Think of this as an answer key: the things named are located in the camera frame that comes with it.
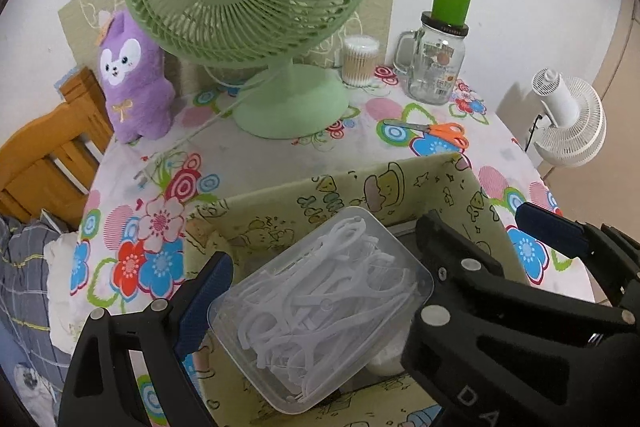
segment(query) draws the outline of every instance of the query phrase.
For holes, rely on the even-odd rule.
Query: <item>door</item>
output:
[[[607,223],[640,241],[640,22],[604,97],[607,139],[589,164],[546,178],[564,215]]]

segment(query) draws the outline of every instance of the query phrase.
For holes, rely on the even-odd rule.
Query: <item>wooden headboard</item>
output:
[[[113,129],[90,70],[69,78],[60,91],[65,102],[28,123],[0,148],[0,213],[27,223],[44,208],[77,228],[87,196],[54,160],[89,190],[98,162],[81,136],[104,153]]]

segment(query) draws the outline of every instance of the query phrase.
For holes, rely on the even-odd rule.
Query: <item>fan stand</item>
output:
[[[349,107],[347,89],[334,70],[288,60],[270,66],[248,84],[260,82],[252,88],[254,93],[244,91],[246,100],[234,110],[234,119],[240,129],[261,138],[293,139],[321,132]]]

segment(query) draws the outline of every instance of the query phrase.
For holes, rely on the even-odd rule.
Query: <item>plastic box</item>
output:
[[[340,319],[351,316],[350,313],[359,314],[358,317],[369,317],[370,315],[367,313],[371,308],[375,309],[371,315],[381,314],[365,321],[362,325],[352,327],[348,334],[336,333],[322,340],[314,348],[313,355],[309,355],[309,358],[307,358],[306,350],[299,347],[300,344],[297,343],[280,344],[272,351],[268,351],[266,355],[262,352],[260,360],[265,367],[259,369],[256,350],[253,347],[243,349],[239,340],[239,328],[241,328],[243,321],[245,346],[247,338],[251,337],[251,331],[247,333],[250,328],[247,326],[248,321],[253,325],[254,322],[251,321],[257,322],[255,317],[260,315],[263,317],[263,324],[265,324],[263,330],[273,331],[273,328],[279,327],[280,323],[273,315],[254,312],[255,306],[258,303],[263,303],[264,297],[268,296],[270,292],[271,297],[266,299],[267,302],[273,299],[273,292],[281,292],[286,281],[291,280],[290,274],[293,270],[302,272],[305,264],[311,262],[317,254],[309,254],[309,252],[314,246],[320,245],[318,240],[328,234],[334,225],[347,218],[354,218],[354,222],[358,223],[364,221],[366,224],[364,236],[376,238],[377,244],[372,247],[372,242],[364,236],[361,237],[340,252],[339,259],[336,257],[336,264],[332,264],[331,269],[334,266],[343,266],[337,263],[351,263],[349,266],[354,267],[360,266],[361,263],[363,266],[366,264],[367,269],[366,271],[363,269],[363,273],[366,273],[364,277],[367,278],[368,288],[388,293],[397,288],[402,288],[402,291],[399,291],[395,296],[381,298],[353,296],[335,302],[331,302],[331,299],[316,299],[318,292],[325,295],[317,289],[318,286],[322,287],[320,281],[324,276],[319,268],[311,270],[310,267],[314,265],[308,265],[309,274],[302,279],[299,277],[300,280],[294,288],[300,290],[303,298],[306,298],[305,295],[313,295],[314,299],[319,302],[314,305],[295,306],[293,304],[294,298],[289,299],[291,304],[288,316],[299,316],[296,313],[302,313],[300,316],[307,317],[300,324],[297,324],[295,320],[293,322],[289,320],[287,323],[289,326],[292,323],[296,325],[293,330],[287,331],[293,331],[297,335],[297,339],[302,338],[303,335],[309,335],[307,338],[310,338],[315,333],[322,335],[322,330],[326,327],[326,324],[322,322],[324,316],[332,312],[335,312],[336,315],[327,319],[329,325],[336,317]],[[388,256],[380,257],[380,251]],[[364,263],[363,259],[368,256],[373,257],[369,259],[368,263]],[[320,266],[325,267],[327,263],[334,263],[334,258],[331,257]],[[327,273],[325,282],[332,274],[330,270]],[[274,277],[278,275],[281,275],[279,279],[274,280]],[[315,293],[312,290],[307,290],[305,284],[316,288]],[[334,295],[338,295],[340,293],[341,287],[337,284],[330,288],[326,290],[327,294],[338,292],[334,293]],[[214,301],[209,307],[209,324],[226,352],[265,399],[280,412],[297,414],[311,409],[365,367],[396,336],[401,328],[405,328],[410,323],[414,312],[431,296],[432,292],[433,279],[430,272],[371,213],[360,207],[352,206],[342,210],[331,220],[325,222],[293,247],[284,251],[262,269],[242,280],[241,283]],[[282,343],[286,343],[286,339],[293,336],[293,334],[287,334],[287,331],[284,333],[283,330],[277,331],[280,332],[279,339]],[[296,349],[300,349],[302,352],[302,354],[296,353],[298,357],[289,355],[288,359],[284,359],[276,354],[295,353]],[[284,363],[279,362],[282,360],[290,362],[285,366]],[[314,364],[312,368],[316,370],[316,373],[313,378],[306,366],[306,360],[312,360]],[[305,384],[301,387],[290,381],[287,375],[293,375],[294,379],[302,379]]]

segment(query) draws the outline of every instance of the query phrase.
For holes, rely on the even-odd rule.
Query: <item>white fan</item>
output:
[[[607,118],[596,90],[581,78],[565,78],[554,70],[538,72],[532,87],[546,112],[532,130],[540,156],[556,167],[579,167],[593,160],[607,136]]]

